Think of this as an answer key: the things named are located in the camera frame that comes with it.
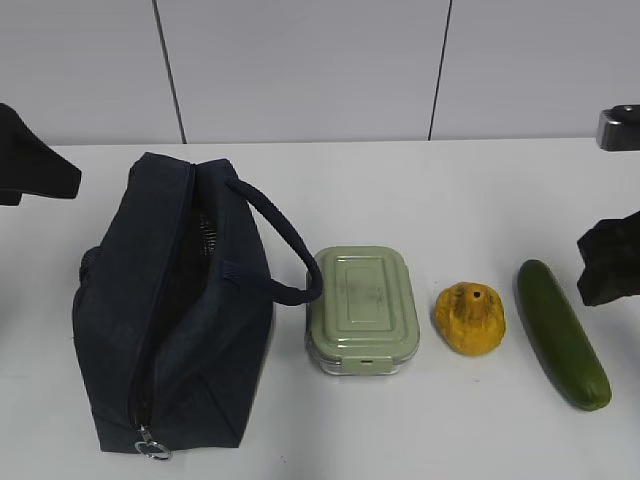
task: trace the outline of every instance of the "green cucumber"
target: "green cucumber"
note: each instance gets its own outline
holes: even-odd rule
[[[611,400],[607,374],[549,267],[527,260],[517,283],[523,324],[551,382],[582,410],[605,407]]]

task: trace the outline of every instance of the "navy blue bag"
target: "navy blue bag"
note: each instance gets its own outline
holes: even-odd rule
[[[248,203],[309,270],[308,288],[272,280]],[[80,268],[74,343],[103,451],[168,459],[237,447],[271,330],[273,302],[322,293],[304,242],[231,163],[145,154],[120,208]]]

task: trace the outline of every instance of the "food container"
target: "food container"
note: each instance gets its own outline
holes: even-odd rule
[[[386,247],[333,247],[316,260],[323,295],[307,308],[307,350],[333,375],[396,373],[418,349],[409,271]]]

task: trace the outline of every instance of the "white table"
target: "white table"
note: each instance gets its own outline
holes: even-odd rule
[[[640,299],[582,306],[576,240],[601,218],[640,209],[640,153],[593,140],[60,147],[80,167],[73,201],[25,196],[0,208],[0,475],[6,479],[640,478]],[[105,454],[71,340],[82,253],[118,207],[146,151],[232,160],[282,209],[311,251],[377,244],[404,256],[420,318],[418,353],[392,377],[330,377],[303,348],[304,308],[276,330],[239,449],[169,463]],[[258,220],[274,276],[302,264]],[[569,407],[517,316],[512,281],[540,258],[564,287],[613,389]],[[507,334],[481,358],[453,353],[429,320],[438,293],[477,281],[502,295]]]

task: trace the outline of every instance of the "zipper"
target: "zipper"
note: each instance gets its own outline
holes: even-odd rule
[[[187,186],[185,188],[185,197],[182,200],[182,209],[180,212],[180,218],[178,219],[178,225],[184,227],[185,220],[191,208],[193,201],[193,186],[195,183],[195,165],[190,165],[189,178],[187,179]],[[181,237],[183,231],[179,231],[176,234],[173,245],[171,246],[171,252],[167,260],[167,268],[165,272],[170,271],[175,263],[179,246],[181,245]],[[127,411],[129,413],[129,422],[131,426],[140,434],[142,441],[135,443],[136,450],[145,455],[147,458],[154,460],[170,460],[172,452],[162,445],[156,442],[149,427],[152,422],[153,411],[153,393],[154,393],[154,377],[155,377],[155,357],[151,351],[151,333],[153,328],[153,319],[156,316],[156,309],[161,303],[161,298],[167,287],[166,277],[163,280],[163,284],[160,286],[157,292],[157,298],[153,306],[154,312],[151,314],[151,318],[147,324],[147,329],[144,333],[142,340],[142,346],[138,355],[138,364],[133,375],[131,386],[129,388],[129,396],[127,399]]]

